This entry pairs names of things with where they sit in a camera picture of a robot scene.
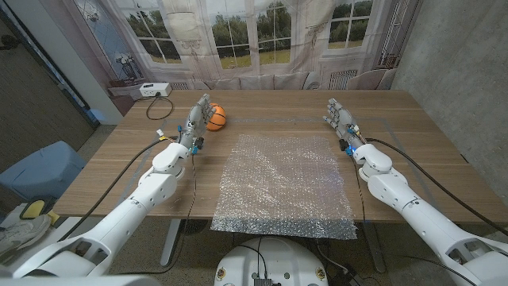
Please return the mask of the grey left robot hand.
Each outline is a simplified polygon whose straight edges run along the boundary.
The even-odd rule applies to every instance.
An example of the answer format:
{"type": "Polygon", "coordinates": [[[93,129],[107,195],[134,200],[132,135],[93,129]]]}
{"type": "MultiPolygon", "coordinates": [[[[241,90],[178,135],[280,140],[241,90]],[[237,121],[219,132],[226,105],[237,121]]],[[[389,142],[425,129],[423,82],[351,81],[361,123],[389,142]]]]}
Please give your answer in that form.
{"type": "Polygon", "coordinates": [[[194,140],[202,137],[206,132],[206,126],[214,112],[215,109],[211,105],[210,95],[204,94],[191,107],[183,125],[182,133],[179,136],[179,143],[189,149],[194,144],[194,140]]]}

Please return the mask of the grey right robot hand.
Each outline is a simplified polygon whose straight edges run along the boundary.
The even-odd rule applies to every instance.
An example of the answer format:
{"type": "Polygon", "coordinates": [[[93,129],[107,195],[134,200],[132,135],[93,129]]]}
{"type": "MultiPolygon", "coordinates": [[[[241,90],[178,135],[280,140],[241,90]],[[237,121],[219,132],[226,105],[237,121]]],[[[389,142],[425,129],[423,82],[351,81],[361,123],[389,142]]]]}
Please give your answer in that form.
{"type": "Polygon", "coordinates": [[[341,151],[352,157],[353,153],[366,141],[360,133],[360,127],[351,113],[336,99],[330,99],[327,105],[328,114],[323,119],[335,130],[339,137],[341,151]]]}

